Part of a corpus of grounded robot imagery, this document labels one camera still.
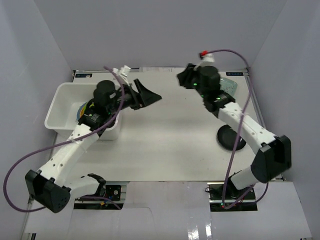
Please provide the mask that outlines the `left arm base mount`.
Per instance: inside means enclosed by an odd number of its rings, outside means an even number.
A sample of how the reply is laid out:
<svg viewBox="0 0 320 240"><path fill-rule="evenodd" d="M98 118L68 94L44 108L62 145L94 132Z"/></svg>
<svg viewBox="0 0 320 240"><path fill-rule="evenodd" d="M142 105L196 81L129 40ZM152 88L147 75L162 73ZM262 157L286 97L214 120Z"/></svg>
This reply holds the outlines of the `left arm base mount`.
<svg viewBox="0 0 320 240"><path fill-rule="evenodd" d="M126 199L126 185L106 185L104 198L79 198L74 203L75 210L121 210Z"/></svg>

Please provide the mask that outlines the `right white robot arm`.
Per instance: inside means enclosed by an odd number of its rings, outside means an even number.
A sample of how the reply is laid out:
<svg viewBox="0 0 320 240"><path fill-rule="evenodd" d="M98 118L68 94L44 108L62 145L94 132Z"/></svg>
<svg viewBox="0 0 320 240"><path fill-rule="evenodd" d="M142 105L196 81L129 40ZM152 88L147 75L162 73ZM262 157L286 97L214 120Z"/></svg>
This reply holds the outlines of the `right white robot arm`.
<svg viewBox="0 0 320 240"><path fill-rule="evenodd" d="M245 115L236 100L221 89L220 78L214 66L197 67L191 63L177 74L179 85L196 90L205 108L239 133L255 154L249 167L227 180L226 195L236 200L243 195L245 188L256 183L266 184L290 169L292 146L287 136L276 136Z"/></svg>

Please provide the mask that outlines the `blue round plate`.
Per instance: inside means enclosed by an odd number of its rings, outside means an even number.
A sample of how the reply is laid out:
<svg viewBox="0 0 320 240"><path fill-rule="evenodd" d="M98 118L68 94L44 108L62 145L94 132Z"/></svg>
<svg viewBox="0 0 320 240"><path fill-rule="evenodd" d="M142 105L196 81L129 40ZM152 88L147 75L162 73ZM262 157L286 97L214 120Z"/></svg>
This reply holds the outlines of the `blue round plate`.
<svg viewBox="0 0 320 240"><path fill-rule="evenodd" d="M82 117L82 115L84 114L85 110L86 110L86 107L87 107L87 103L83 103L79 109L77 110L77 113L76 113L76 121L78 122L80 120L80 118Z"/></svg>

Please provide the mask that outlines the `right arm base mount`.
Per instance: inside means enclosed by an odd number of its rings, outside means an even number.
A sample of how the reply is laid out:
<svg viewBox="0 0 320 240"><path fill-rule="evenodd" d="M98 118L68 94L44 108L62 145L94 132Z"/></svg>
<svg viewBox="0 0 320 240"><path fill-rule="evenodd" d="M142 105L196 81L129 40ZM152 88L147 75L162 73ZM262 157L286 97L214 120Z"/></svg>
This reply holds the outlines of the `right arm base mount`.
<svg viewBox="0 0 320 240"><path fill-rule="evenodd" d="M210 212L256 212L258 210L256 203L257 198L253 189L242 197L232 208L226 209L226 207L233 204L246 190L246 188L240 191L226 189L224 205L222 199L223 183L209 182L204 191L208 194Z"/></svg>

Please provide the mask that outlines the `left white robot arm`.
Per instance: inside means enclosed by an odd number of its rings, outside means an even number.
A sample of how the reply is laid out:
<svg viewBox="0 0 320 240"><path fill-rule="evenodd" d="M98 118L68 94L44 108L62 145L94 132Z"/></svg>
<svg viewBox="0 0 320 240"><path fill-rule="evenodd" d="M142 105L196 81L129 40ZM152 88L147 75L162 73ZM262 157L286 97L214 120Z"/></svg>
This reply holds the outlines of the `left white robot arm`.
<svg viewBox="0 0 320 240"><path fill-rule="evenodd" d="M122 83L119 88L110 80L100 81L93 97L86 102L83 115L69 136L67 144L38 171L29 170L24 179L31 198L53 213L60 212L69 202L73 187L66 180L85 151L114 122L118 113L126 108L139 110L148 107L162 97L134 80L137 90L131 84Z"/></svg>

